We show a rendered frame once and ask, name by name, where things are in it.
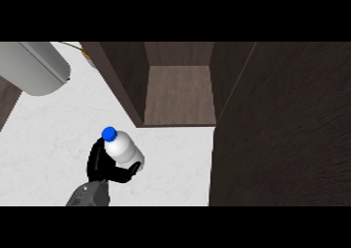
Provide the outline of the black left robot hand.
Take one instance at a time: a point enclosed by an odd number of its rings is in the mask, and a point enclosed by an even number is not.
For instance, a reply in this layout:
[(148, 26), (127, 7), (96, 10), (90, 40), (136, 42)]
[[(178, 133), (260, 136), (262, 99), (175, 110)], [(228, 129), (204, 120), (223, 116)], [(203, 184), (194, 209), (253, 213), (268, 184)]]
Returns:
[(105, 140), (98, 139), (93, 144), (89, 161), (87, 161), (87, 177), (89, 181), (112, 181), (127, 183), (139, 171), (142, 163), (136, 161), (132, 166), (124, 169), (117, 166), (115, 160), (105, 151)]

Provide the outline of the white bottle with blue cap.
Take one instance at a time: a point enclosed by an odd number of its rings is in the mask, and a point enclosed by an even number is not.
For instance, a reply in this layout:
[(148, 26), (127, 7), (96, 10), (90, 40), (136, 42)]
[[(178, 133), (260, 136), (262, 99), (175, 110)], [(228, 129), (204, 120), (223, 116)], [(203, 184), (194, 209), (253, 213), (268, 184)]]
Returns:
[(129, 169), (139, 162), (145, 164), (145, 156), (130, 136), (108, 126), (102, 131), (104, 146), (109, 157), (115, 160), (120, 168)]

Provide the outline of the dark wooden cabinet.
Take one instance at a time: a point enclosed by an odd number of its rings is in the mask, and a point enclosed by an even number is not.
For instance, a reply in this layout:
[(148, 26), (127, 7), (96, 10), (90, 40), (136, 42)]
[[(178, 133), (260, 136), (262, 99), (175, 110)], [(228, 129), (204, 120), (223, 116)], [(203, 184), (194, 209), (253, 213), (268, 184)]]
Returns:
[(84, 42), (81, 46), (136, 127), (217, 125), (253, 42)]

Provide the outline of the dark wooden cabinet door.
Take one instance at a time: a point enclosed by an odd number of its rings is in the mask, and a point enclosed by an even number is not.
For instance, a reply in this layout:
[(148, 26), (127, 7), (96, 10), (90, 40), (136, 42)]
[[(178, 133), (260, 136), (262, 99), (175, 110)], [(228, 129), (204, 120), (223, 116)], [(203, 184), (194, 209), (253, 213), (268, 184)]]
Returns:
[(254, 45), (213, 133), (209, 203), (351, 206), (351, 42)]

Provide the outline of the brown wooden panel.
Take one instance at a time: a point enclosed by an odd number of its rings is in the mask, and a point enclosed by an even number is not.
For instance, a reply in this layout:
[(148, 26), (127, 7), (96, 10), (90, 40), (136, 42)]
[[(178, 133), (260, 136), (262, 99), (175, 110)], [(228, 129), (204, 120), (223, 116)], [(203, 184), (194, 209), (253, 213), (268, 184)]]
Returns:
[(0, 76), (0, 132), (19, 100), (21, 89)]

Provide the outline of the pale grey rounded appliance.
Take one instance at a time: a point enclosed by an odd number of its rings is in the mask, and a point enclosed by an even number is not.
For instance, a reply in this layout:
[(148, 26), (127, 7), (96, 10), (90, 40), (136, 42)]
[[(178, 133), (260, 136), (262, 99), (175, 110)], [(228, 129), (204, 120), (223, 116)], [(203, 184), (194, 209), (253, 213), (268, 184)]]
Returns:
[(61, 89), (71, 68), (50, 42), (0, 42), (0, 76), (31, 96)]

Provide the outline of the orange and green plant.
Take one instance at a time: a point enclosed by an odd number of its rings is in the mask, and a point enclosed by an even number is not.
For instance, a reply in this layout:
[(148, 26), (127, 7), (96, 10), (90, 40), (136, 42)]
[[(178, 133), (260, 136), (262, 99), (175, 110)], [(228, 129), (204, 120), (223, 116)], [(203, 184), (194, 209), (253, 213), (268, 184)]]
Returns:
[(83, 57), (86, 58), (86, 60), (92, 60), (92, 58), (90, 58), (90, 56), (89, 56), (86, 50), (84, 50), (81, 47), (74, 46), (72, 44), (69, 44), (69, 43), (67, 43), (67, 42), (59, 42), (59, 43), (64, 44), (64, 45), (67, 45), (67, 46), (69, 46), (69, 47), (72, 47), (72, 48), (75, 48), (75, 49), (78, 49), (80, 52), (81, 52), (81, 54), (83, 54)]

